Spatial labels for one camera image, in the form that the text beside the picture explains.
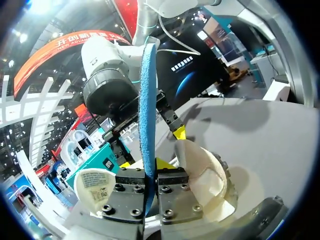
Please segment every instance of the red banner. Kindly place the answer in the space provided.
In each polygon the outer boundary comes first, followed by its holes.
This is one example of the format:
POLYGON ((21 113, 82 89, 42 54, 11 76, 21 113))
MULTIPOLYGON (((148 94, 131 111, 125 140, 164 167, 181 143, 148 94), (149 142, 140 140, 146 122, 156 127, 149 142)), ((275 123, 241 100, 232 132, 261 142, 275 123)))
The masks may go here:
POLYGON ((42 168, 40 168, 38 171, 35 172, 35 174, 41 178, 43 175, 45 175, 46 173, 48 173, 50 169, 50 165, 44 165, 42 168))
POLYGON ((113 0, 118 13, 122 17, 131 38, 134 38, 137 28, 138 19, 138 2, 137 0, 113 0))
POLYGON ((89 113, 89 110, 86 108, 86 106, 82 103, 81 105, 77 106, 74 109, 75 113, 78 115, 80 122, 86 124, 92 119, 91 114, 89 113))
POLYGON ((30 75, 45 61, 65 49, 85 43, 89 38, 94 36, 102 36, 109 41, 116 40, 130 45, 130 43, 122 36, 113 32, 103 30, 77 31, 54 39, 53 41, 49 42, 38 51, 36 51, 16 74, 16 76, 14 77, 14 97, 17 97, 19 91, 22 89, 22 86, 26 83, 30 75))

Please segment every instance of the gray tabletop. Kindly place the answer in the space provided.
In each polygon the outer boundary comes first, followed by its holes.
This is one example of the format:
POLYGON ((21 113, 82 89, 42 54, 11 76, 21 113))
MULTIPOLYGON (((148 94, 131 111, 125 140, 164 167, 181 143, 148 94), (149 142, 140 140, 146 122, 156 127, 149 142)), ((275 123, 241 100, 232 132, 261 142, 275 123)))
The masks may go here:
MULTIPOLYGON (((316 161, 319 112, 288 102, 235 98, 194 98, 176 113, 186 124, 187 138, 219 154, 229 165, 239 194, 239 218, 267 197, 280 196, 292 208, 316 161)), ((167 124, 156 125, 156 156, 170 161, 175 139, 167 124)), ((128 145, 140 159, 139 141, 128 145)), ((74 208, 66 221, 83 207, 74 208)))

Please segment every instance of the yellow bracket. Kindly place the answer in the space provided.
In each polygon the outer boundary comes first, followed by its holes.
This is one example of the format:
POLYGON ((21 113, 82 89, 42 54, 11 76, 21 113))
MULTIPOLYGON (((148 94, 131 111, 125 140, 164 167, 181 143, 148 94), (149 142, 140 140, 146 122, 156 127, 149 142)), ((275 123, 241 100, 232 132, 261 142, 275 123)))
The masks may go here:
POLYGON ((166 161, 156 157, 156 169, 175 169, 176 167, 172 166, 166 161))
POLYGON ((179 127, 176 131, 174 131, 173 135, 178 140, 185 140, 186 139, 186 127, 185 127, 185 125, 179 127))
POLYGON ((127 168, 127 167, 129 167, 131 164, 127 161, 127 162, 125 162, 124 164, 122 164, 121 166, 120 166, 120 168, 127 168))

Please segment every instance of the screw head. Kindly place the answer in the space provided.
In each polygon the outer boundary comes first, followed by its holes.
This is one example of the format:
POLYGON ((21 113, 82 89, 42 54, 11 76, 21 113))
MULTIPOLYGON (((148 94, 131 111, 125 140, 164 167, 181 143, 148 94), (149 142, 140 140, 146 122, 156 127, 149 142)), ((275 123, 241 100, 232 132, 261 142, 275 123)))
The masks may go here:
POLYGON ((142 211, 140 211, 139 209, 133 209, 130 211, 130 215, 135 219, 138 219, 142 216, 142 211))
POLYGON ((120 183, 116 183, 116 184, 114 185, 114 189, 115 189, 116 191, 118 191, 118 192, 123 192, 123 191, 125 190, 124 186, 123 186, 122 184, 120 184, 120 183))
POLYGON ((269 219, 266 217, 262 220, 262 222, 260 223, 260 227, 266 226, 269 224, 269 219))
POLYGON ((115 213, 115 209, 110 206, 109 204, 106 204, 102 207, 102 211, 107 215, 112 215, 115 213))
POLYGON ((164 193, 164 194, 169 194, 172 192, 172 189, 168 186, 168 185, 164 185, 161 187, 161 191, 164 193))
POLYGON ((174 211, 172 209, 167 209, 164 211, 162 216, 164 219, 172 219, 174 216, 174 211))
POLYGON ((187 183, 181 184, 181 188, 182 188, 183 191, 189 191, 190 190, 189 184, 187 184, 187 183))
POLYGON ((192 207, 192 209, 193 209, 194 212, 200 213, 200 212, 202 212, 203 207, 202 207, 200 204, 197 204, 197 205, 194 205, 194 206, 192 207))
POLYGON ((141 193, 144 192, 143 187, 141 185, 138 185, 138 184, 134 186, 133 190, 138 194, 141 194, 141 193))

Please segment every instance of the black motor housing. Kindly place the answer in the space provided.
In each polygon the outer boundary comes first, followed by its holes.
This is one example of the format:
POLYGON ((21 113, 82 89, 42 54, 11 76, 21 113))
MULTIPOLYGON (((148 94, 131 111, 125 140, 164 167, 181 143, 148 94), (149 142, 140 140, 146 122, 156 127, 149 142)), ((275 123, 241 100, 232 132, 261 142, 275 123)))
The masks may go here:
POLYGON ((103 69, 94 73, 83 86, 87 109, 100 116, 123 122, 138 112, 139 92, 117 69, 103 69))

